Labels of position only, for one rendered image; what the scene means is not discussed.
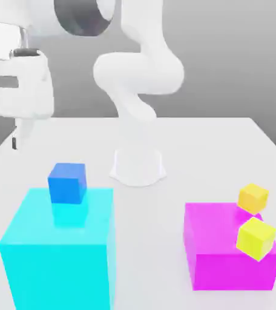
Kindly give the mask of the small blue cube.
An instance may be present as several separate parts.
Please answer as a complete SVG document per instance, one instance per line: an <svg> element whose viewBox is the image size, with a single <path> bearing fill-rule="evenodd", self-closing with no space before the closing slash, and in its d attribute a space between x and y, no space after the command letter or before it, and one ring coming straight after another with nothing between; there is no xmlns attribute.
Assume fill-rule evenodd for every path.
<svg viewBox="0 0 276 310"><path fill-rule="evenodd" d="M87 190L84 163L56 163L48 176L52 203L80 204Z"/></svg>

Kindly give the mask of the large magenta box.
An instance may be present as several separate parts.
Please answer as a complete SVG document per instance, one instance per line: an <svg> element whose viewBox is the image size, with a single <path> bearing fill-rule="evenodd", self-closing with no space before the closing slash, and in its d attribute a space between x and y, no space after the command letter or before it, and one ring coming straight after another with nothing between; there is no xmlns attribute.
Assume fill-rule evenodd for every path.
<svg viewBox="0 0 276 310"><path fill-rule="evenodd" d="M186 203L183 243L193 290L271 290L276 244L256 261L236 247L239 227L252 214L234 202Z"/></svg>

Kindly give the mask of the large cyan box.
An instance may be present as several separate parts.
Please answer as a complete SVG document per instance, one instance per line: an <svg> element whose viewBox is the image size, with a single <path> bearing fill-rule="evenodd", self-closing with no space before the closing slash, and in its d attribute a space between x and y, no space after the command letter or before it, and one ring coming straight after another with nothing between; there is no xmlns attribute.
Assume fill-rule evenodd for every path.
<svg viewBox="0 0 276 310"><path fill-rule="evenodd" d="M0 253L16 310L114 310L113 190L90 188L75 205L30 189Z"/></svg>

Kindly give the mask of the small yellow cube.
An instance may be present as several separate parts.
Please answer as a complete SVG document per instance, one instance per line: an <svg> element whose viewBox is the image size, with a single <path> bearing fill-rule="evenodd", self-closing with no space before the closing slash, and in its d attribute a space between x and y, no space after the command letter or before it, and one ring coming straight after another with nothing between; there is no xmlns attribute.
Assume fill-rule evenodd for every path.
<svg viewBox="0 0 276 310"><path fill-rule="evenodd" d="M275 235L273 226L251 217L239 227L236 248L260 262L271 251Z"/></svg>

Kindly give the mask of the small orange cube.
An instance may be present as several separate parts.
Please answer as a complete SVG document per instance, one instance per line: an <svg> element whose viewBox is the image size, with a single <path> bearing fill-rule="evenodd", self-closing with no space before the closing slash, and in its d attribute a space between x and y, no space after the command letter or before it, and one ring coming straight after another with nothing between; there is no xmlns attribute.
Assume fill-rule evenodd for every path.
<svg viewBox="0 0 276 310"><path fill-rule="evenodd" d="M241 209L256 215L266 207L268 195L268 190L250 183L240 190L237 205Z"/></svg>

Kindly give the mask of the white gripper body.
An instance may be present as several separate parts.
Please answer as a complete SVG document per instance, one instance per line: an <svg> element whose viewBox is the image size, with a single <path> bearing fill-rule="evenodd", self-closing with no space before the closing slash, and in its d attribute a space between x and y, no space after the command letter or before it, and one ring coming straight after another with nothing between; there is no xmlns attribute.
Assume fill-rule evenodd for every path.
<svg viewBox="0 0 276 310"><path fill-rule="evenodd" d="M43 52L0 61L1 77L16 78L18 86L0 87L0 116L45 119L53 115L53 84Z"/></svg>

